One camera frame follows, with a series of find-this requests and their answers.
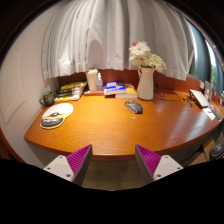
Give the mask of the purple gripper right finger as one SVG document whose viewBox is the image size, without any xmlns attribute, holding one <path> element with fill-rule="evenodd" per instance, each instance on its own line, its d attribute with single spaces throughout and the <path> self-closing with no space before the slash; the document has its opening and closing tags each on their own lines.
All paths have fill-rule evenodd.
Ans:
<svg viewBox="0 0 224 224">
<path fill-rule="evenodd" d="M 135 145 L 135 157 L 146 184 L 182 169 L 182 166 L 169 155 L 160 156 L 138 144 Z"/>
</svg>

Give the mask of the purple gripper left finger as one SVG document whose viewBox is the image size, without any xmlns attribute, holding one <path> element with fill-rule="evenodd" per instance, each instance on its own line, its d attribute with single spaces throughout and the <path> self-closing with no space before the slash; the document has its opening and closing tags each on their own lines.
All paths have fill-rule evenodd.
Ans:
<svg viewBox="0 0 224 224">
<path fill-rule="evenodd" d="M 92 155 L 92 145 L 87 145 L 68 156 L 59 155 L 44 170 L 81 186 Z"/>
</svg>

